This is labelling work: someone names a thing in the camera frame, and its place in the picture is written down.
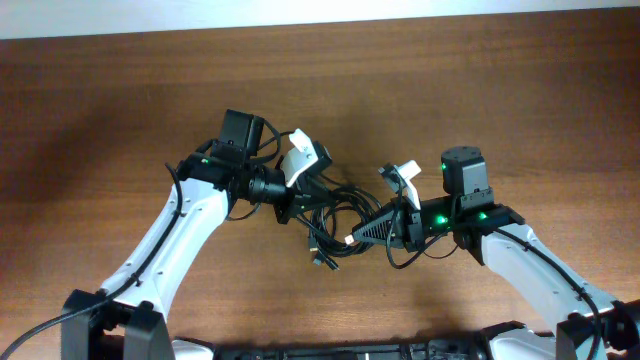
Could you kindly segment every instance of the tabletop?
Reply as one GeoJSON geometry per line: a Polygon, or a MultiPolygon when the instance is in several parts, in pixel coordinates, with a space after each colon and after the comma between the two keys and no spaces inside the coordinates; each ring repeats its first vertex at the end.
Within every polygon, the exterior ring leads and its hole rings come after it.
{"type": "MultiPolygon", "coordinates": [[[[482,149],[496,201],[594,285],[640,298],[640,9],[0,41],[0,348],[95,291],[128,257],[177,164],[227,108],[303,129],[340,181],[382,201],[377,169],[482,149]]],[[[234,214],[247,210],[239,204],[234,214]]],[[[340,215],[339,234],[356,223],[340,215]]],[[[432,250],[448,252],[451,237],[432,250]]],[[[398,261],[407,258],[394,253],[398,261]]],[[[320,344],[437,336],[541,318],[458,251],[405,270],[383,247],[311,262],[264,207],[218,228],[173,302],[173,336],[320,344]]],[[[15,358],[59,356],[59,327],[15,358]]]]}

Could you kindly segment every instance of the green light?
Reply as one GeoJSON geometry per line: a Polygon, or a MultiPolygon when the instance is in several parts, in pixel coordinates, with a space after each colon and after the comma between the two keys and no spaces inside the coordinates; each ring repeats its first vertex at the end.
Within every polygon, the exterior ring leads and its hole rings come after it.
{"type": "Polygon", "coordinates": [[[442,215],[438,215],[436,216],[436,224],[446,224],[449,221],[449,219],[447,219],[446,217],[442,216],[442,215]]]}

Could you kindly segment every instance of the white arm segment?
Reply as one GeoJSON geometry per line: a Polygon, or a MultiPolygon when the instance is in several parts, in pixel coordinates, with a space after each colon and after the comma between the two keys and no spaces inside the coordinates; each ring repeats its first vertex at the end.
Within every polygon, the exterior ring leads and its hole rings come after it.
{"type": "MultiPolygon", "coordinates": [[[[528,241],[566,271],[578,285],[591,295],[599,312],[611,310],[612,295],[589,284],[567,264],[562,262],[536,237],[528,225],[511,224],[500,229],[528,241]]],[[[549,329],[556,334],[556,325],[572,313],[593,314],[589,306],[560,274],[531,251],[512,239],[491,233],[481,240],[482,260],[496,274],[507,280],[542,315],[549,329]]]]}
{"type": "MultiPolygon", "coordinates": [[[[138,306],[143,301],[153,304],[153,310],[163,314],[165,321],[173,297],[198,251],[213,231],[222,224],[229,212],[226,191],[213,188],[211,183],[195,179],[181,181],[182,216],[178,218],[160,251],[134,284],[115,301],[138,306]]],[[[160,216],[153,223],[127,261],[101,288],[111,293],[118,289],[140,267],[165,231],[176,209],[178,195],[175,185],[160,216]]]]}

